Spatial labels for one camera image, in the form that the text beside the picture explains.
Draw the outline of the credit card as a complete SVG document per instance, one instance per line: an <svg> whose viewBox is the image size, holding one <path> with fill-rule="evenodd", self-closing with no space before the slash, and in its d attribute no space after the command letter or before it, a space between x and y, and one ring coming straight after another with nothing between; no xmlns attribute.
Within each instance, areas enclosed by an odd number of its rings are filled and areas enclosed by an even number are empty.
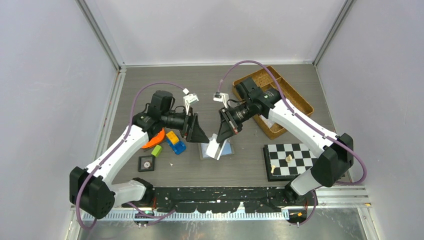
<svg viewBox="0 0 424 240"><path fill-rule="evenodd" d="M216 138L217 134L213 133L205 150L206 156L219 160L222 156L231 155L233 151L228 140L218 143Z"/></svg>

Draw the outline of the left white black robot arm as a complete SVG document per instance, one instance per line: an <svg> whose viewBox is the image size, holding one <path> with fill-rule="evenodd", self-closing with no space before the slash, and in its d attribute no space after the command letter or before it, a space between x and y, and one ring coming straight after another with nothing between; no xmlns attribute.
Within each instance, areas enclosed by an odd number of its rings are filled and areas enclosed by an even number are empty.
<svg viewBox="0 0 424 240"><path fill-rule="evenodd" d="M157 90L146 110L132 116L124 133L99 158L87 167L75 167L69 176L70 202L99 220L113 207L136 202L148 207L154 199L153 185L136 177L113 184L127 161L162 129L178 130L188 143L208 143L209 138L199 125L199 116L192 109L198 102L194 93L184 92L185 110L174 110L172 93Z"/></svg>

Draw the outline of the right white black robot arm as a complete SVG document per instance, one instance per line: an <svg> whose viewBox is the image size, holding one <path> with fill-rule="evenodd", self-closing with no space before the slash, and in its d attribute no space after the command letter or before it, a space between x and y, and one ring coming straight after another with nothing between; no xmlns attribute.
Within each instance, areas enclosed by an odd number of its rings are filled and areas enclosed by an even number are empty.
<svg viewBox="0 0 424 240"><path fill-rule="evenodd" d="M243 122L262 115L292 133L317 157L310 169L285 186L285 198L291 205L299 205L307 193L318 187L332 187L353 166L353 139L348 134L337 135L323 128L282 97L277 89L271 87L263 91L250 77L237 84L235 89L242 103L218 111L217 143L238 134Z"/></svg>

